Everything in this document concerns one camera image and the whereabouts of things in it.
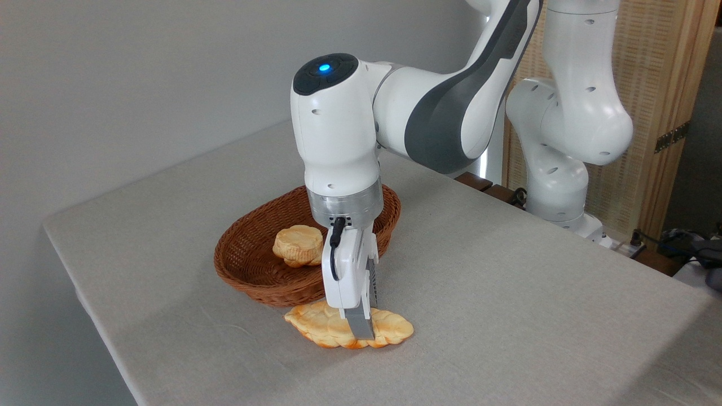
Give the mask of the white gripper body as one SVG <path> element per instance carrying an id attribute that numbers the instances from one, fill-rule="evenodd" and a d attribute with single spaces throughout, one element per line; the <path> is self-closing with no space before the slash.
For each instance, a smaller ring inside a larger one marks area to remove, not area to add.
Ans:
<path id="1" fill-rule="evenodd" d="M 323 286 L 328 305 L 344 312 L 348 308 L 369 305 L 367 260 L 377 258 L 376 234 L 367 228 L 331 228 L 322 254 Z"/>

